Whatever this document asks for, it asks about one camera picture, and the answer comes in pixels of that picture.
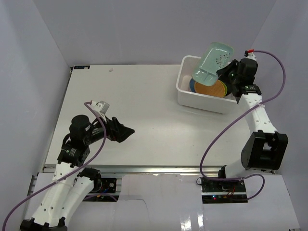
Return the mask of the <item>orange woven round plate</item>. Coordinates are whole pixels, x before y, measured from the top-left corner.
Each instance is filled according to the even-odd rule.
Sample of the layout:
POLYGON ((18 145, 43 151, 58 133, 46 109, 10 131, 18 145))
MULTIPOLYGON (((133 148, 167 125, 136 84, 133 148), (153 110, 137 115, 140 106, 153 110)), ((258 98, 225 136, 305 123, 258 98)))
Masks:
POLYGON ((220 80, 217 80, 215 84, 211 86, 206 86, 201 83, 195 83, 195 91, 199 94, 204 94, 213 97, 223 98, 224 96, 224 87, 220 80))

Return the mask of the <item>teal rectangular ceramic plate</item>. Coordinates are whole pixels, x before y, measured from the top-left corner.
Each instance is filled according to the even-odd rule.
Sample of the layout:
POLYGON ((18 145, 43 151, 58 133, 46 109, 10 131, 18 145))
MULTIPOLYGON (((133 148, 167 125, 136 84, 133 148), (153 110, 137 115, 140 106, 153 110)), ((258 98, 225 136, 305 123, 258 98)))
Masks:
POLYGON ((212 42, 193 70, 192 79, 205 86, 214 85, 218 80, 217 71, 228 65, 233 54, 233 47, 212 42))

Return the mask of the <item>blue round plate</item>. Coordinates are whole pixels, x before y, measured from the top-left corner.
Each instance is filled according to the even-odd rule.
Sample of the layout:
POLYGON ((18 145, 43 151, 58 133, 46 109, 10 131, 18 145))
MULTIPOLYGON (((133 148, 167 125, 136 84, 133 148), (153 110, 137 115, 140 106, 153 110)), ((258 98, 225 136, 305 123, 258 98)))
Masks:
POLYGON ((190 90, 190 92, 196 93, 196 91, 195 91, 195 81, 192 78, 189 81, 189 90, 190 90))

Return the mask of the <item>black round plate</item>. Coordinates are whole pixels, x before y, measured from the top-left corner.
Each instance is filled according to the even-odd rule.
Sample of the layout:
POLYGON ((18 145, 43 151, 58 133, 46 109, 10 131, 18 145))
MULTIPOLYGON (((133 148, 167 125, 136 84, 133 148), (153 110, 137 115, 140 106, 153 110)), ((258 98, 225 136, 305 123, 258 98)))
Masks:
POLYGON ((226 96, 232 95, 233 97, 237 96, 237 87, 235 84, 233 84, 229 80, 222 80, 222 82, 225 84, 227 90, 226 90, 226 96))

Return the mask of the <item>green round plate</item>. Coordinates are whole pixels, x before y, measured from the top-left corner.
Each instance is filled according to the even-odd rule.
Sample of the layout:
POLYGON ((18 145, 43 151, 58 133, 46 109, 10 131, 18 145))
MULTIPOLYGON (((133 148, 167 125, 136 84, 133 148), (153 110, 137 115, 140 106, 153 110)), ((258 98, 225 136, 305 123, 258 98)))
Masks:
POLYGON ((223 87, 224 87, 224 96, 223 96, 223 97, 225 97, 225 96, 228 95, 228 87, 227 87, 227 85, 226 85, 223 81, 221 81, 221 83, 222 83, 222 85, 223 85, 223 87))

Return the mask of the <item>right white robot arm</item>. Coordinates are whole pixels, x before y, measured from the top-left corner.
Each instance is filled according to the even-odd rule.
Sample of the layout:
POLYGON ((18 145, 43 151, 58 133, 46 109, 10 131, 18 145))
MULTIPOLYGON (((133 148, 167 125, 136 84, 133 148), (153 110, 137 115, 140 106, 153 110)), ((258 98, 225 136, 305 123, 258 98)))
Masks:
POLYGON ((217 71, 220 81, 226 84, 239 107, 246 112, 250 137, 241 151, 239 160, 223 166, 218 172, 217 185, 223 192, 235 186, 233 178, 246 175, 247 171, 273 171, 281 167, 288 137, 279 133, 270 121, 262 105, 260 88, 254 84, 258 64, 256 60, 243 58, 232 60, 217 71))

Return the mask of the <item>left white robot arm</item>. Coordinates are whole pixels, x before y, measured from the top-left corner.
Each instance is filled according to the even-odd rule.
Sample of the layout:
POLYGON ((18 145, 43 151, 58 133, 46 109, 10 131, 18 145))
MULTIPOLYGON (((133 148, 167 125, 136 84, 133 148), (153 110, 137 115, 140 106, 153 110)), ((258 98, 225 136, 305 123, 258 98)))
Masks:
POLYGON ((121 124, 116 117, 96 118, 86 115, 71 120, 69 133, 63 139, 53 175, 53 185, 46 189, 37 210, 20 225, 22 231, 65 231, 77 207, 90 192, 102 186, 100 171, 83 167, 90 145, 109 139, 121 143, 134 134, 134 129, 121 124))

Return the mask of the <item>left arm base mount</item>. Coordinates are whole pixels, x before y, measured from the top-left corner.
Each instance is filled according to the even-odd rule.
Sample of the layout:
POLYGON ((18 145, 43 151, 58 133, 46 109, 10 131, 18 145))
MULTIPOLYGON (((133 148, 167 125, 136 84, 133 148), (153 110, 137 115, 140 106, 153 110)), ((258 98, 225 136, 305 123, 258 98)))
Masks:
MULTIPOLYGON (((94 189, 90 193, 108 193, 116 199, 117 192, 117 179, 116 178, 100 178, 94 189)), ((92 198, 93 201, 114 201, 110 196, 98 195, 92 198)))

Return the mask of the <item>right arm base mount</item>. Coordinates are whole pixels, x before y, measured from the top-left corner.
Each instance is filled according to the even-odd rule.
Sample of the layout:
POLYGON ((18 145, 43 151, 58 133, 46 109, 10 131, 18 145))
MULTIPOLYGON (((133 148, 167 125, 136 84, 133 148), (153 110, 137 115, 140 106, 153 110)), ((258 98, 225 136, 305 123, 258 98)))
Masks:
POLYGON ((247 203, 244 181, 214 181, 199 177, 196 184, 201 187, 203 204, 247 203))

